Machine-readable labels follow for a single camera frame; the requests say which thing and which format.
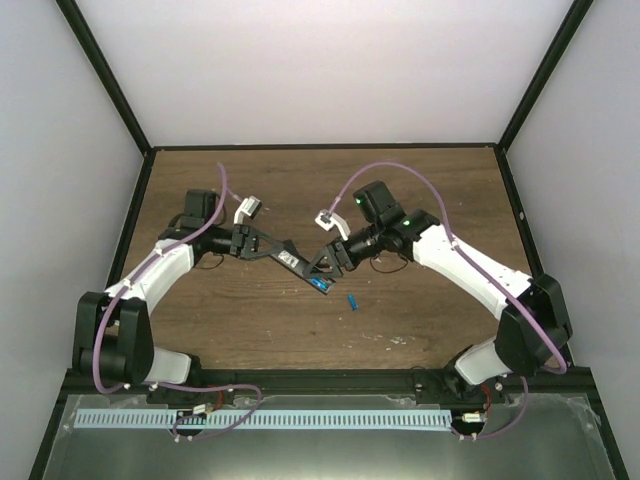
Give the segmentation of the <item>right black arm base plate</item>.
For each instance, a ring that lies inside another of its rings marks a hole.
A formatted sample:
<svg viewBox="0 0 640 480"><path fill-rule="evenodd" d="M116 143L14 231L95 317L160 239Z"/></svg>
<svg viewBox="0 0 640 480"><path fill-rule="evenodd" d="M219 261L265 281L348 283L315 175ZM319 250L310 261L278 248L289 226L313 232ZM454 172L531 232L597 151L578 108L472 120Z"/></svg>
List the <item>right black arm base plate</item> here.
<svg viewBox="0 0 640 480"><path fill-rule="evenodd" d="M493 388L475 386L456 391L444 384L427 383L426 381L414 385L414 394L419 403L443 405L480 405L484 403L500 403L505 395Z"/></svg>

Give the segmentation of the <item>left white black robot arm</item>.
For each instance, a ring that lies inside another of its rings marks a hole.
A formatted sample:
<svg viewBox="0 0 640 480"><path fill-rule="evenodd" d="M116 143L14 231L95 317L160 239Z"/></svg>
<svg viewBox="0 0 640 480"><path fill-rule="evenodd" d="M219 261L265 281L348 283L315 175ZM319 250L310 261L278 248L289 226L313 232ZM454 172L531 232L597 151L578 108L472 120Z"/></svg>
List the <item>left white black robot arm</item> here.
<svg viewBox="0 0 640 480"><path fill-rule="evenodd" d="M150 316L205 254L253 256L250 229L243 221L255 218L262 202L255 196L242 199L232 226L225 229L216 223L216 217L226 211L224 199L213 190L188 191L183 212L172 219L139 265L104 291L87 292L80 298L72 366L91 377L98 392L166 383L184 404L203 395L205 381L191 370L193 357L156 347Z"/></svg>

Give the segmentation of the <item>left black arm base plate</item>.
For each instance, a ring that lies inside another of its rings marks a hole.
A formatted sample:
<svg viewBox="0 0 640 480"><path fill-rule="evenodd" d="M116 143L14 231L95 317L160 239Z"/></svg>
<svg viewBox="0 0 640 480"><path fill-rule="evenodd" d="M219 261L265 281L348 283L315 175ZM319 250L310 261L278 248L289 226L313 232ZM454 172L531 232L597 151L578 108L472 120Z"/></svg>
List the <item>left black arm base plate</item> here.
<svg viewBox="0 0 640 480"><path fill-rule="evenodd" d="M213 385L206 387L187 387L184 385L170 384L162 386L152 382L144 382L143 385L149 390L147 401L150 404L167 404L174 406L196 404L221 405L233 398L235 395L234 391L239 389L238 386L234 385L224 387Z"/></svg>

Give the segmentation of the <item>blue battery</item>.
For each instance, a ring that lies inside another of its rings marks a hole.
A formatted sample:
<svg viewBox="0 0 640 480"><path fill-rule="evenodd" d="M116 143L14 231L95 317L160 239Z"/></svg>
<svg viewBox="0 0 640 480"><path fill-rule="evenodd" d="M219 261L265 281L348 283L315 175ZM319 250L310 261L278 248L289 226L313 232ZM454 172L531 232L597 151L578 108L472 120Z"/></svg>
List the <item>blue battery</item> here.
<svg viewBox="0 0 640 480"><path fill-rule="evenodd" d="M359 310L359 306L358 306L358 303L357 303L354 295L353 294L349 294L347 296L347 299L348 299L348 302L349 302L349 305L350 305L351 309L353 311L358 311Z"/></svg>
<svg viewBox="0 0 640 480"><path fill-rule="evenodd" d="M311 284L319 291L328 292L331 288L331 284L327 283L324 279L311 278Z"/></svg>

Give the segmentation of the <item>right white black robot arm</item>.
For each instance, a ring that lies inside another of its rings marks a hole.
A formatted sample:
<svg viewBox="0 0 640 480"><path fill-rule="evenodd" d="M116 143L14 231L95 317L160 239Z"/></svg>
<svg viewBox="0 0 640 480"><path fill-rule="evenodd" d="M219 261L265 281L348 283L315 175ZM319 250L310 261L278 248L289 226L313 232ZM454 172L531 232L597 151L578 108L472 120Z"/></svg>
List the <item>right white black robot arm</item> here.
<svg viewBox="0 0 640 480"><path fill-rule="evenodd" d="M443 369L447 396L458 403L472 399L486 381L510 374L525 378L540 370L568 369L561 353L572 335L563 292L548 274L532 277L472 248L450 232L444 221L417 209L406 212L386 184L372 182L354 200L367 226L351 231L330 210L315 222L336 239L322 248L304 270L309 278L337 279L383 251L396 253L442 275L484 306L497 320L496 334L457 354Z"/></svg>

